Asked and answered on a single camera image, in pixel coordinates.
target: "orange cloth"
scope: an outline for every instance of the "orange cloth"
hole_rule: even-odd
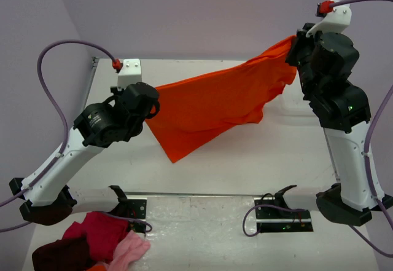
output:
[[[294,81],[296,68],[285,63],[292,38],[234,68],[157,88],[160,112],[147,124],[172,162],[235,125],[262,120],[263,105]]]

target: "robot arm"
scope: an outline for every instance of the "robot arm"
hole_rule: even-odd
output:
[[[303,99],[309,101],[324,129],[340,183],[325,192],[290,188],[282,197],[289,208],[317,208],[329,221],[361,226],[371,220],[371,211],[379,210],[375,198],[388,208],[392,197],[384,194],[372,158],[377,196],[372,196],[367,180],[364,140],[370,107],[364,91],[348,81],[359,53],[350,38],[341,34],[349,25],[351,10],[348,5],[338,6],[323,15],[318,9],[317,15],[325,18],[297,31],[286,63],[298,69]]]
[[[131,84],[124,90],[114,87],[111,91],[112,96],[102,103],[87,106],[74,121],[62,155],[57,155],[57,149],[33,174],[10,182],[14,195],[28,189],[23,194],[26,202],[20,207],[25,221],[53,225],[71,213],[112,211],[125,202],[125,194],[119,186],[79,190],[66,185],[90,159],[113,142],[128,142],[139,135],[144,120],[159,112],[159,94],[145,83]],[[30,188],[31,181],[54,157],[59,157],[56,164]]]

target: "red cloth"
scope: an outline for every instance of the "red cloth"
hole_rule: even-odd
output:
[[[292,38],[234,68],[157,88],[160,112],[146,122],[172,162],[235,125],[262,120],[263,105],[295,78],[285,63]]]
[[[95,265],[94,267],[88,269],[87,271],[106,271],[106,268],[103,265]]]
[[[84,271],[94,265],[84,237],[44,245],[31,256],[35,271]]]
[[[63,235],[65,238],[86,237],[90,257],[96,261],[110,262],[116,246],[127,235],[128,222],[92,212],[79,224],[73,222]]]

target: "pile of clothes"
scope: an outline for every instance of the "pile of clothes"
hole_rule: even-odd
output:
[[[150,248],[128,221],[92,212],[74,222],[61,240],[33,253],[35,271],[126,271]]]

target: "white wall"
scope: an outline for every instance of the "white wall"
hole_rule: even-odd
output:
[[[64,0],[79,34],[121,57],[242,60],[316,20],[320,0]]]
[[[34,171],[59,145],[63,131],[39,84],[36,60],[49,43],[79,38],[62,0],[0,0],[0,200],[8,182]],[[48,87],[69,122],[81,108],[91,58],[85,48],[66,45],[44,59]],[[21,201],[0,209],[0,228],[23,222]],[[20,270],[34,226],[0,234],[1,270]]]

